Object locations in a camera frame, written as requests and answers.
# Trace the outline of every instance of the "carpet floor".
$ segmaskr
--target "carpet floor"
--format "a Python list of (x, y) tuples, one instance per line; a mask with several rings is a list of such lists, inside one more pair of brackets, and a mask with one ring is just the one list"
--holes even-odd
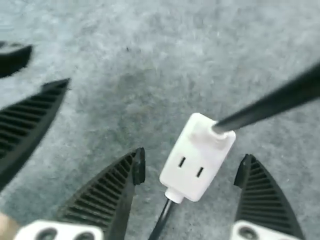
[[(147, 239), (165, 204), (159, 174), (187, 119), (222, 119), (320, 58), (317, 0), (0, 0), (0, 40), (33, 44), (30, 65), (0, 79), (0, 108), (72, 78), (45, 138), (0, 195), (21, 224), (50, 219), (80, 186), (136, 147), (126, 240)], [(177, 208), (163, 240), (228, 239), (239, 163), (254, 154), (288, 198), (305, 236), (320, 238), (318, 102), (237, 131), (198, 203)]]

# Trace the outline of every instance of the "black cord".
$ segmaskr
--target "black cord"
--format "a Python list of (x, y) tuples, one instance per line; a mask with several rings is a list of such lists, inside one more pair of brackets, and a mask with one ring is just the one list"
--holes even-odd
[(320, 62), (283, 87), (219, 121), (217, 133), (237, 130), (320, 97)]
[(159, 238), (162, 230), (164, 229), (164, 226), (166, 225), (169, 215), (175, 206), (176, 204), (173, 201), (171, 201), (170, 199), (166, 200), (163, 210), (159, 216), (159, 219), (156, 222), (155, 227), (152, 230), (148, 240), (157, 240)]

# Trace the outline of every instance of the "mounting screw hole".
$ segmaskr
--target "mounting screw hole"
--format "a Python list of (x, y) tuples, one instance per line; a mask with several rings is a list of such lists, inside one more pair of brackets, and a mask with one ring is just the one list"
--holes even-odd
[(54, 240), (57, 233), (57, 230), (54, 228), (47, 228), (37, 235), (36, 240)]
[(258, 239), (257, 233), (252, 228), (249, 228), (249, 227), (240, 228), (239, 235), (248, 240)]
[(95, 236), (91, 232), (81, 233), (75, 240), (95, 240)]

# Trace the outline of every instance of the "white plug adapter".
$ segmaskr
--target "white plug adapter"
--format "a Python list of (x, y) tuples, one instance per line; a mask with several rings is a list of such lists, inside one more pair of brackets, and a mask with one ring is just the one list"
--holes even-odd
[(215, 133), (216, 121), (193, 113), (160, 174), (165, 196), (180, 204), (184, 198), (197, 202), (217, 175), (236, 140), (234, 131)]

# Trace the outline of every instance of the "outlet slot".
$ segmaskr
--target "outlet slot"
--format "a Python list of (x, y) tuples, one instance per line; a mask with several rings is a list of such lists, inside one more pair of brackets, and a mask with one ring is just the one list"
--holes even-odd
[(184, 164), (185, 160), (186, 160), (185, 157), (183, 157), (183, 158), (181, 159), (181, 161), (180, 161), (180, 163), (179, 163), (179, 168), (182, 167), (182, 165)]
[(199, 178), (201, 173), (203, 172), (204, 168), (203, 167), (200, 167), (198, 173), (196, 174), (196, 177)]

